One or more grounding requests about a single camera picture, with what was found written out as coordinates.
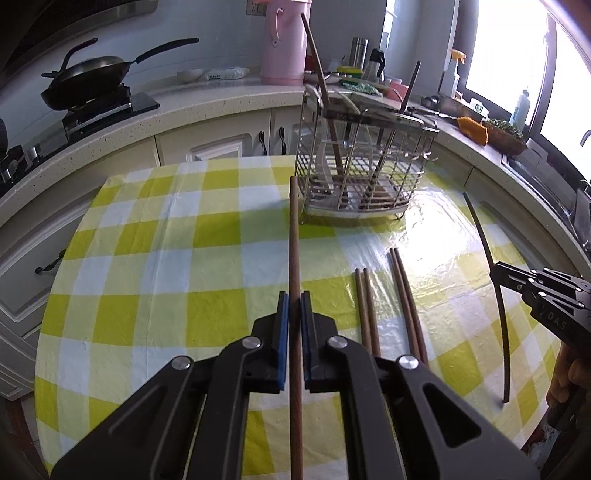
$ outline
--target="gas stove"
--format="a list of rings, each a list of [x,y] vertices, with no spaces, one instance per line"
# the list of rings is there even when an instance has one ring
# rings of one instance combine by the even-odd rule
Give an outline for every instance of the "gas stove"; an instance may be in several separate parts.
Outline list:
[[[160,104],[146,93],[131,95],[129,87],[117,90],[76,107],[58,124],[45,130],[32,150],[19,145],[0,160],[0,197],[29,172],[70,145],[118,122],[158,108]]]

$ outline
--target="window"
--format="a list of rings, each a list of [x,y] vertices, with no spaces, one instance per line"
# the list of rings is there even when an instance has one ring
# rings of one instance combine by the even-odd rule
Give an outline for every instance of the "window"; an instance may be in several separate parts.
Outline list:
[[[512,113],[524,89],[531,122],[546,60],[548,13],[539,0],[480,0],[466,89]]]
[[[454,48],[458,90],[480,100],[490,116],[509,120],[523,89],[531,109],[524,135],[548,152],[548,163],[577,189],[591,179],[590,60],[540,0],[459,0]]]
[[[541,134],[582,173],[591,179],[591,138],[580,142],[591,129],[591,73],[579,51],[557,27],[557,54],[554,86]]]

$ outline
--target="dish soap bottle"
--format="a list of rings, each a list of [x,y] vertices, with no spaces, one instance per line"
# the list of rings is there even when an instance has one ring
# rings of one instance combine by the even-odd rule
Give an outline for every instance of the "dish soap bottle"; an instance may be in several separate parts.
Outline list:
[[[517,106],[515,107],[513,115],[511,115],[511,120],[509,120],[509,123],[520,132],[523,131],[525,127],[525,119],[527,118],[527,114],[530,112],[531,102],[528,98],[529,96],[530,93],[527,90],[524,90],[523,93],[519,95]]]

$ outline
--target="metal screw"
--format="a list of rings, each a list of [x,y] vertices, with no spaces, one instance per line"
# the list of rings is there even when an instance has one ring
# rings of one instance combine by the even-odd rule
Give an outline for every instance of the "metal screw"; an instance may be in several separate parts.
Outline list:
[[[259,348],[262,345],[261,339],[259,337],[246,337],[242,339],[242,346],[244,348],[248,348],[249,350],[254,350],[255,348]]]
[[[173,358],[173,368],[175,370],[186,370],[191,366],[191,359],[188,356],[178,356]]]
[[[412,355],[404,355],[400,357],[398,364],[406,370],[414,370],[418,367],[418,360]]]
[[[332,348],[345,348],[347,344],[347,339],[345,337],[341,337],[340,335],[335,335],[334,337],[329,338],[329,345]]]

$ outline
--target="person's hand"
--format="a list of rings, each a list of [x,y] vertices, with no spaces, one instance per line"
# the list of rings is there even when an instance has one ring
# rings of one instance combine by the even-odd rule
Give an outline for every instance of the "person's hand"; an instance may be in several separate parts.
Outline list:
[[[591,390],[591,359],[577,358],[575,352],[562,343],[554,364],[554,374],[546,394],[546,403],[555,407],[569,399],[569,385],[574,383]]]

